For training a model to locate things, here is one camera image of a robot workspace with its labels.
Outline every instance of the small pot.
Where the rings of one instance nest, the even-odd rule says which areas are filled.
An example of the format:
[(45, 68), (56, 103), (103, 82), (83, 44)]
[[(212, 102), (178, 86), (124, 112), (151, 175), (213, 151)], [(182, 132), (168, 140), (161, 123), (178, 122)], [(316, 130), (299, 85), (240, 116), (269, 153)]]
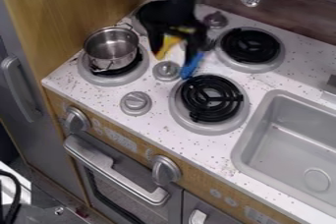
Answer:
[(131, 64), (137, 57), (138, 36), (126, 28), (102, 28), (84, 43), (90, 64), (101, 71), (118, 70)]

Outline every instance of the sink drain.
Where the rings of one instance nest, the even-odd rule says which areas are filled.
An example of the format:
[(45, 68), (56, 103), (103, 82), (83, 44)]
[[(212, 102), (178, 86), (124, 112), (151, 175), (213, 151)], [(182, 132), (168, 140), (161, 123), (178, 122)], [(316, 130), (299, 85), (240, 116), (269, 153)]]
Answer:
[(325, 192), (329, 189), (331, 180), (328, 174), (318, 169), (308, 169), (305, 172), (306, 186), (317, 193)]

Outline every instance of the oven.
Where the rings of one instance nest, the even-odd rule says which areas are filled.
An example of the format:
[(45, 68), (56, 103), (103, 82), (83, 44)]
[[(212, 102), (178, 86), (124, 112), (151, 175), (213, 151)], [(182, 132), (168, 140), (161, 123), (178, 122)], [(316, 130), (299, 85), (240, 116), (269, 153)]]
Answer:
[(152, 171), (81, 132), (64, 142), (76, 160), (91, 206), (118, 224), (179, 224), (183, 189), (157, 186)]

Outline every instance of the speckled countertop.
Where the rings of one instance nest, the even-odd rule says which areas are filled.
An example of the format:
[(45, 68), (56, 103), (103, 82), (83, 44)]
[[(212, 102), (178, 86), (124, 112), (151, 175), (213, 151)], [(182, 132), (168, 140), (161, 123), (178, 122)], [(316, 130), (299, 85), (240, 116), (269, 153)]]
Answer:
[[(196, 13), (202, 19), (215, 10), (199, 5)], [(265, 74), (252, 75), (233, 71), (219, 62), (214, 52), (206, 57), (198, 69), (199, 73), (219, 74), (238, 82), (250, 98), (250, 116), (262, 97), (272, 89), (285, 89), (336, 109), (335, 105), (321, 99), (321, 89), (330, 75), (336, 73), (335, 46), (226, 12), (223, 14), (228, 18), (229, 25), (215, 32), (217, 35), (230, 28), (262, 28), (277, 35), (286, 48), (285, 62), (275, 71)], [(123, 22), (129, 23), (130, 19), (125, 18), (121, 21)], [(146, 37), (142, 36), (140, 43), (149, 50)], [(151, 54), (147, 72), (137, 81), (118, 87), (97, 86), (82, 79), (76, 61), (73, 61), (78, 56), (75, 55), (45, 78), (43, 85), (300, 222), (336, 223), (335, 218), (240, 173), (234, 167), (230, 159), (231, 150), (249, 119), (240, 129), (216, 137), (193, 134), (179, 126), (169, 114), (167, 99), (176, 82), (161, 83), (152, 76), (152, 67), (157, 61)], [(167, 59), (182, 64), (183, 56), (181, 47), (176, 46)], [(126, 93), (136, 90), (149, 94), (153, 107), (146, 115), (127, 116), (119, 107), (120, 100)]]

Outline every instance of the silver sink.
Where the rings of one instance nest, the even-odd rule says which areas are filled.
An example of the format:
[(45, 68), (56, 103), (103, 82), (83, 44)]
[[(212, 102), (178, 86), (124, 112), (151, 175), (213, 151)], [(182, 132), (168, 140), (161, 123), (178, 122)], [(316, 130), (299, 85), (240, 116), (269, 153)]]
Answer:
[(231, 155), (241, 172), (336, 217), (336, 111), (270, 91)]

